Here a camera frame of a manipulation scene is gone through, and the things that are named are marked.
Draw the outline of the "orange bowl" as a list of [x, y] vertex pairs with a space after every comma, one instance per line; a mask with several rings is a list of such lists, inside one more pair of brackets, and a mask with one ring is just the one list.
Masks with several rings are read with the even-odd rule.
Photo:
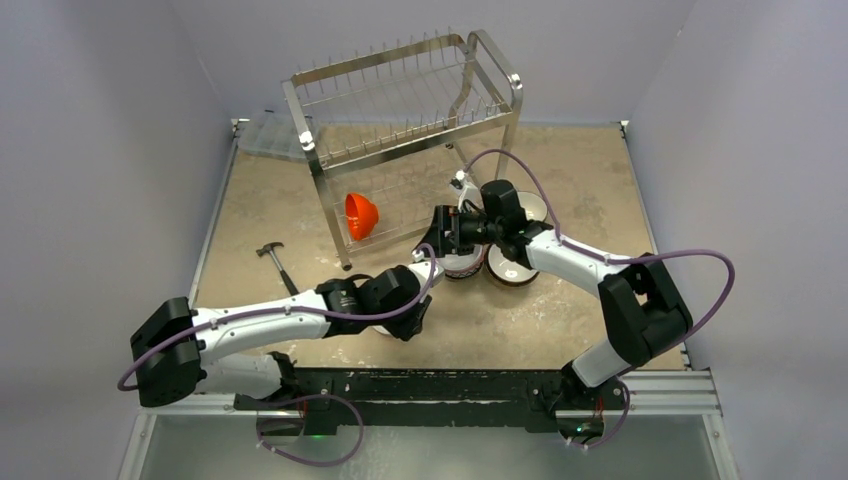
[[361, 241], [372, 234], [380, 221], [377, 206], [366, 196], [348, 193], [344, 202], [348, 232], [353, 241]]

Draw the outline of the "stainless steel dish rack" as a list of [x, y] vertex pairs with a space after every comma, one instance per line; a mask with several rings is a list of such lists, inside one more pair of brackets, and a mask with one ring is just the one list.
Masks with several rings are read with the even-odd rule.
[[[424, 34], [297, 71], [281, 84], [340, 266], [419, 237], [465, 139], [500, 131], [510, 150], [524, 103], [518, 70], [484, 30]], [[344, 202], [366, 196], [380, 221], [353, 241]]]

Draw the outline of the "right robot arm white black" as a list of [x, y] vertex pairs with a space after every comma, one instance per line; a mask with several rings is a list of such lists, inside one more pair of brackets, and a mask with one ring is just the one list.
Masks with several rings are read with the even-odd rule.
[[422, 240], [438, 259], [494, 245], [506, 259], [566, 280], [599, 300], [606, 338], [564, 366], [561, 392], [569, 404], [588, 405], [601, 384], [646, 364], [691, 330], [692, 315], [662, 261], [615, 256], [570, 241], [551, 223], [528, 218], [507, 180], [484, 184], [481, 196], [479, 208], [435, 206]]

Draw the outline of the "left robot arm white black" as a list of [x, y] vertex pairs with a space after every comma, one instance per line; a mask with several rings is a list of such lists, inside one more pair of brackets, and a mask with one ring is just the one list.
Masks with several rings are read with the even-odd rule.
[[185, 297], [163, 302], [130, 338], [133, 363], [119, 380], [143, 407], [170, 405], [195, 393], [238, 393], [284, 409], [298, 382], [284, 354], [247, 351], [294, 340], [358, 335], [369, 327], [408, 341], [421, 332], [444, 277], [434, 261], [398, 265], [376, 276], [328, 280], [293, 296], [234, 308], [190, 306]]

